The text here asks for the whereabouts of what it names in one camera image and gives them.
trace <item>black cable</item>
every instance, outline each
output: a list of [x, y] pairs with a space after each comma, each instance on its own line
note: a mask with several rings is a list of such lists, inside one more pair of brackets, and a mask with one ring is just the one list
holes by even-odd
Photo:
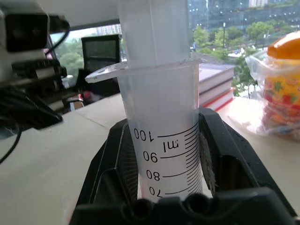
[[0, 159], [0, 164], [2, 164], [3, 161], [13, 152], [13, 150], [15, 149], [17, 144], [19, 143], [19, 140], [20, 140], [20, 137], [21, 137], [21, 134], [22, 134], [22, 129], [20, 128], [17, 121], [15, 121], [14, 119], [12, 119], [12, 120], [15, 122], [15, 127], [17, 128], [17, 137], [15, 139], [15, 142], [14, 142], [13, 146], [11, 146], [11, 148], [7, 151], [7, 153]]
[[69, 23], [68, 22], [66, 22], [65, 21], [65, 23], [66, 23], [66, 26], [67, 26], [67, 29], [66, 29], [66, 32], [64, 33], [64, 35], [61, 37], [61, 39], [55, 44], [55, 45], [53, 45], [45, 54], [46, 54], [46, 56], [49, 54], [49, 53], [51, 53], [54, 49], [56, 49], [66, 38], [67, 38], [67, 36], [69, 35], [69, 33], [70, 33], [70, 25], [69, 25]]

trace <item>black holder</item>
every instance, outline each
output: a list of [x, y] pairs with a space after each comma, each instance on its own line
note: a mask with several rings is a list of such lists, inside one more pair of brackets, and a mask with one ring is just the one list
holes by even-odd
[[111, 128], [90, 164], [71, 225], [300, 224], [255, 151], [211, 109], [199, 108], [200, 159], [208, 199], [137, 199], [138, 168], [127, 120]]

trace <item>orange lid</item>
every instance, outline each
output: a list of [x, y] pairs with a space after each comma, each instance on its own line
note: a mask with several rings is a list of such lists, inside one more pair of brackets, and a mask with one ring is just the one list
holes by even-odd
[[300, 31], [290, 33], [268, 47], [268, 56], [282, 60], [300, 60]]

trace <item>book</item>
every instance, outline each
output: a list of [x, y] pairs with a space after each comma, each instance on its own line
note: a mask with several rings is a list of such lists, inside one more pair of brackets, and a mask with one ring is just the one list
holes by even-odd
[[228, 103], [233, 100], [233, 88], [229, 91], [225, 92], [224, 94], [220, 95], [219, 97], [213, 99], [212, 101], [203, 105], [203, 107], [210, 108], [214, 111], [218, 111]]
[[214, 65], [202, 63], [199, 65], [199, 93], [210, 90], [221, 83], [232, 80], [233, 65]]
[[222, 95], [223, 93], [227, 92], [231, 88], [233, 79], [229, 78], [228, 80], [224, 81], [223, 83], [218, 84], [215, 87], [212, 87], [209, 90], [203, 91], [199, 93], [199, 105], [203, 105], [214, 98]]

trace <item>white table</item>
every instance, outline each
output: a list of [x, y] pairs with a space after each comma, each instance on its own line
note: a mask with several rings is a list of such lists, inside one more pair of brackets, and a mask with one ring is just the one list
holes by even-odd
[[[299, 213], [299, 145], [243, 131], [227, 118], [228, 109], [219, 111], [222, 119], [248, 139]], [[125, 117], [121, 97], [116, 95], [67, 113], [61, 124], [23, 132], [16, 149], [0, 165], [1, 224], [66, 224], [64, 209], [76, 203], [92, 158], [109, 129]], [[0, 151], [7, 150], [3, 146], [1, 142]]]

